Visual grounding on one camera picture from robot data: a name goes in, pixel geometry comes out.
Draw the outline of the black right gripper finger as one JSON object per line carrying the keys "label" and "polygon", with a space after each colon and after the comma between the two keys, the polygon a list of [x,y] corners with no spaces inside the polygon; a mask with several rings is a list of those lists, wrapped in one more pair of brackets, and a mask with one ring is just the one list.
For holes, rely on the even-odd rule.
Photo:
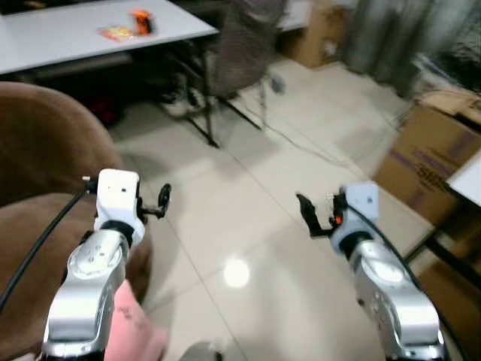
{"label": "black right gripper finger", "polygon": [[308,227],[310,236],[322,236],[322,227],[317,220],[315,205],[302,193],[296,193],[296,198],[298,199],[300,216]]}

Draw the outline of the pink pillow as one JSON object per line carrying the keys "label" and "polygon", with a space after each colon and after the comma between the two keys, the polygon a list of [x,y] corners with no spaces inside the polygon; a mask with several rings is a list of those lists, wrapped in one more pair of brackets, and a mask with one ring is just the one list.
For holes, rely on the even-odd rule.
{"label": "pink pillow", "polygon": [[168,330],[149,320],[130,282],[123,281],[114,295],[104,361],[161,361],[168,341]]}

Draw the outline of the brown sofa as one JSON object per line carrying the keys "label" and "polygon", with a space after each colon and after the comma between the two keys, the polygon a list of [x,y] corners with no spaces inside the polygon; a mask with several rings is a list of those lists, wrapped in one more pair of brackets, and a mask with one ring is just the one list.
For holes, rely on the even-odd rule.
{"label": "brown sofa", "polygon": [[[49,87],[0,81],[0,293],[85,177],[125,164],[109,131],[79,101]],[[63,217],[0,310],[0,361],[37,353],[68,256],[92,230],[95,199]]]}

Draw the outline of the cardboard box with purple print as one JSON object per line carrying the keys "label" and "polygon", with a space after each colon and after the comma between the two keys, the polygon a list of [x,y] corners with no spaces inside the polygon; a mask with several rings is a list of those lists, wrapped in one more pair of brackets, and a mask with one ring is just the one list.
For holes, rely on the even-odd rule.
{"label": "cardboard box with purple print", "polygon": [[422,94],[374,181],[432,226],[459,206],[448,179],[481,148],[481,98],[461,87]]}

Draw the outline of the small white table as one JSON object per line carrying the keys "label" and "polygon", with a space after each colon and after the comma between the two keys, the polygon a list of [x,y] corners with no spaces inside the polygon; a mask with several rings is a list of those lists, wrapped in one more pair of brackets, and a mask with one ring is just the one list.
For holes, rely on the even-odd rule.
{"label": "small white table", "polygon": [[[481,204],[481,152],[473,155],[470,162],[467,162],[463,168],[455,172],[453,176],[448,178],[448,188],[455,195],[467,202],[474,203],[475,206]],[[426,247],[450,268],[453,268],[458,275],[470,282],[471,285],[481,285],[481,276],[470,267],[467,262],[459,260],[452,252],[448,251],[439,241],[440,231],[435,230],[424,241]]]}

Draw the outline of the low brown cardboard box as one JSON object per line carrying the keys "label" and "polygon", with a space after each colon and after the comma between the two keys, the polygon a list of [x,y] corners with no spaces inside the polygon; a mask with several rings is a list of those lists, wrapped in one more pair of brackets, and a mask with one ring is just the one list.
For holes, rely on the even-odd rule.
{"label": "low brown cardboard box", "polygon": [[413,269],[437,310],[453,328],[468,361],[481,360],[479,290],[454,268],[429,253],[416,258]]}

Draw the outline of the grey robot foot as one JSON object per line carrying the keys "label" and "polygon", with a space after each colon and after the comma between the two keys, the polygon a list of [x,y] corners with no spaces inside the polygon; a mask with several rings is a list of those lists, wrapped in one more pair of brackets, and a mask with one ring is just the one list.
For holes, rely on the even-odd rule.
{"label": "grey robot foot", "polygon": [[212,341],[197,341],[188,346],[177,361],[224,361],[224,354]]}

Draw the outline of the plain cardboard box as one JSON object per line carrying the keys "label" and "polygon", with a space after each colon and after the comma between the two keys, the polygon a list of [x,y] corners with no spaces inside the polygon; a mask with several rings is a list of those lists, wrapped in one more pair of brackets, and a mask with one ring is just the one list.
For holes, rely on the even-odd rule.
{"label": "plain cardboard box", "polygon": [[336,0],[306,0],[299,11],[304,25],[286,39],[283,55],[304,68],[321,68],[337,61],[351,13]]}

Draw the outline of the brown mesh chair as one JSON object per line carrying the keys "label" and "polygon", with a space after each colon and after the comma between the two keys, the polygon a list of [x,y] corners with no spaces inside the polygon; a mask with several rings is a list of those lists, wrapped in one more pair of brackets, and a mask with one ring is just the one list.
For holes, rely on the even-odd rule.
{"label": "brown mesh chair", "polygon": [[261,85],[291,0],[226,0],[207,70],[206,96],[236,96]]}

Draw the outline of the colourful snack packet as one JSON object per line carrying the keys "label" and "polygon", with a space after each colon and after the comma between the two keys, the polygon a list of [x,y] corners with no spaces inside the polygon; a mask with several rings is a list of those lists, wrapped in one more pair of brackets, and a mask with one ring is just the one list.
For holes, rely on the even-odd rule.
{"label": "colourful snack packet", "polygon": [[137,32],[127,26],[103,26],[97,32],[111,41],[124,42],[130,41],[138,36]]}

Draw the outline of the orange object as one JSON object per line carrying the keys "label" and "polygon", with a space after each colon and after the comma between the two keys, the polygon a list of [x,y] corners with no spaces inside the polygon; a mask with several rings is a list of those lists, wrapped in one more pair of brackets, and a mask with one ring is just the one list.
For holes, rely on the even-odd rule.
{"label": "orange object", "polygon": [[135,34],[138,37],[150,37],[155,33],[153,14],[144,9],[130,11],[135,24]]}

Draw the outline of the grey curtain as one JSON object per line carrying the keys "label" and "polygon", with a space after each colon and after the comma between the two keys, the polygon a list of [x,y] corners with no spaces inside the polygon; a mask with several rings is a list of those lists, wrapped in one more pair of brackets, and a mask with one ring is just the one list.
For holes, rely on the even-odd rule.
{"label": "grey curtain", "polygon": [[356,0],[340,59],[408,99],[420,58],[437,59],[479,24],[480,0]]}

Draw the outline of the large white table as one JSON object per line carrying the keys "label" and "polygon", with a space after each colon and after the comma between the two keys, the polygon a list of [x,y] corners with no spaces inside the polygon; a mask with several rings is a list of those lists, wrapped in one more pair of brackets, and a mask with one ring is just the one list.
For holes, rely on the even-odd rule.
{"label": "large white table", "polygon": [[[151,32],[115,41],[101,35],[107,26],[135,27],[134,11],[147,11]],[[210,37],[217,30],[171,0],[98,0],[53,9],[0,14],[0,75],[48,68],[61,63],[83,61],[107,55],[165,46],[174,50],[182,46],[195,56],[198,65],[179,61],[190,75],[200,78],[201,110],[205,124],[185,116],[189,124],[203,135],[210,147],[219,148],[214,138],[213,99],[206,84],[207,62],[196,39]]]}

